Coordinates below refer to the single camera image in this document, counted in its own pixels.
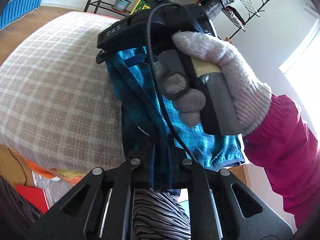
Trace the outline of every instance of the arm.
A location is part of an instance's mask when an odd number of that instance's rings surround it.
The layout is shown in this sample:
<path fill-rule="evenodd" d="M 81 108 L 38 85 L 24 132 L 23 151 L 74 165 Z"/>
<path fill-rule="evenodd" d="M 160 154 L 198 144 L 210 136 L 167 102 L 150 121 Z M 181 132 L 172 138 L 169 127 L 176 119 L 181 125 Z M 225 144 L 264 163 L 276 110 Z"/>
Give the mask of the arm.
<path fill-rule="evenodd" d="M 318 141 L 303 121 L 301 109 L 287 96 L 272 96 L 268 115 L 246 137 L 245 153 L 263 167 L 284 211 L 299 227 L 320 201 Z"/>

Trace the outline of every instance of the white knit glove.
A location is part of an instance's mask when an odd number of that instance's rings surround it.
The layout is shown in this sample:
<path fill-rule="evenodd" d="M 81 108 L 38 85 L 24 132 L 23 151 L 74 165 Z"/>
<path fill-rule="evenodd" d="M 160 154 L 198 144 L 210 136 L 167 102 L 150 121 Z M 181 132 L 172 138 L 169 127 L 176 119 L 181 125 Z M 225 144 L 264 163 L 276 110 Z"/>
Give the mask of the white knit glove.
<path fill-rule="evenodd" d="M 200 60 L 211 61 L 221 68 L 243 128 L 242 134 L 248 135 L 254 131 L 268 114 L 271 88 L 255 76 L 236 47 L 211 35 L 193 32 L 178 32 L 172 36 L 172 40 L 183 53 Z M 172 100 L 170 93 L 174 95 L 183 90 L 186 82 L 179 74 L 168 77 L 165 68 L 159 62 L 156 68 L 163 94 Z M 204 107 L 204 95 L 199 94 L 202 92 L 191 90 L 173 101 L 173 106 L 180 112 L 182 122 L 189 127 L 200 122 L 199 110 Z"/>

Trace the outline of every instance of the beige plaid bedspread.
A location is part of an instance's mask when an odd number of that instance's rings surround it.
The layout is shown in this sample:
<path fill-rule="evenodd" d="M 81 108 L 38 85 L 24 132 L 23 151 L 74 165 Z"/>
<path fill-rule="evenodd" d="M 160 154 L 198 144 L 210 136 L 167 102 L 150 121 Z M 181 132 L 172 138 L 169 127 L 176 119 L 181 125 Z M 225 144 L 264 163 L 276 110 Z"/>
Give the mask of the beige plaid bedspread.
<path fill-rule="evenodd" d="M 70 12 L 34 32 L 0 67 L 0 143 L 43 168 L 124 161 L 120 101 L 97 35 L 115 19 Z"/>

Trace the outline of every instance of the potted plant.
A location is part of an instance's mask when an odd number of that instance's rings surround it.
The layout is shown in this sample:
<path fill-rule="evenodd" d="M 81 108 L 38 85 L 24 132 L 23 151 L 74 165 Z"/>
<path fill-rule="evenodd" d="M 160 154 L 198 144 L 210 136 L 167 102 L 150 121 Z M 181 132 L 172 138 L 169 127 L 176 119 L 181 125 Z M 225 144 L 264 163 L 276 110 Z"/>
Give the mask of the potted plant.
<path fill-rule="evenodd" d="M 120 11 L 126 11 L 130 3 L 131 2 L 129 0 L 116 0 L 113 8 Z"/>

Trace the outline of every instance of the black wire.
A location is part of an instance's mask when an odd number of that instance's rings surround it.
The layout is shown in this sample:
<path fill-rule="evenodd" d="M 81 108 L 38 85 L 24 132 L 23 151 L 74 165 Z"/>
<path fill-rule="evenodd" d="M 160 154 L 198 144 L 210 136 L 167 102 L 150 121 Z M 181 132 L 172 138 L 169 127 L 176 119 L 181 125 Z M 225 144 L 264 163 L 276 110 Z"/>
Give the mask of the black wire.
<path fill-rule="evenodd" d="M 26 178 L 25 182 L 24 182 L 24 186 L 27 184 L 27 175 L 26 175 L 26 172 L 24 171 L 24 168 L 21 164 L 21 162 L 19 162 L 19 160 L 12 154 L 12 152 L 10 151 L 9 147 L 7 147 L 9 152 L 11 153 L 11 155 L 17 160 L 17 162 L 20 164 L 21 166 L 21 169 L 23 170 L 23 173 L 24 173 L 24 177 Z"/>
<path fill-rule="evenodd" d="M 190 150 L 188 149 L 188 147 L 184 144 L 184 142 L 182 141 L 182 139 L 180 138 L 180 136 L 177 134 L 177 131 L 174 129 L 172 122 L 170 121 L 170 118 L 168 116 L 167 110 L 165 109 L 165 105 L 163 102 L 163 98 L 161 95 L 161 90 L 160 90 L 160 86 L 159 86 L 159 81 L 158 78 L 156 76 L 156 67 L 155 67 L 155 61 L 153 58 L 153 53 L 152 53 L 152 45 L 151 45 L 151 23 L 152 23 L 152 16 L 155 13 L 156 10 L 158 10 L 159 8 L 163 7 L 163 6 L 173 6 L 173 7 L 180 7 L 180 4 L 177 3 L 163 3 L 158 5 L 156 8 L 154 8 L 148 17 L 147 20 L 147 48 L 148 48 L 148 60 L 150 63 L 150 69 L 151 69 L 151 75 L 152 75 L 152 79 L 153 79 L 153 83 L 155 85 L 155 90 L 156 90 L 156 94 L 158 97 L 158 101 L 159 101 L 159 105 L 160 105 L 160 109 L 161 112 L 163 114 L 164 120 L 166 121 L 172 135 L 175 137 L 175 139 L 177 140 L 177 142 L 181 145 L 181 147 L 187 152 L 187 154 L 191 157 L 191 159 L 195 162 L 197 162 L 197 160 L 195 159 L 195 157 L 193 156 L 193 154 L 190 152 Z"/>

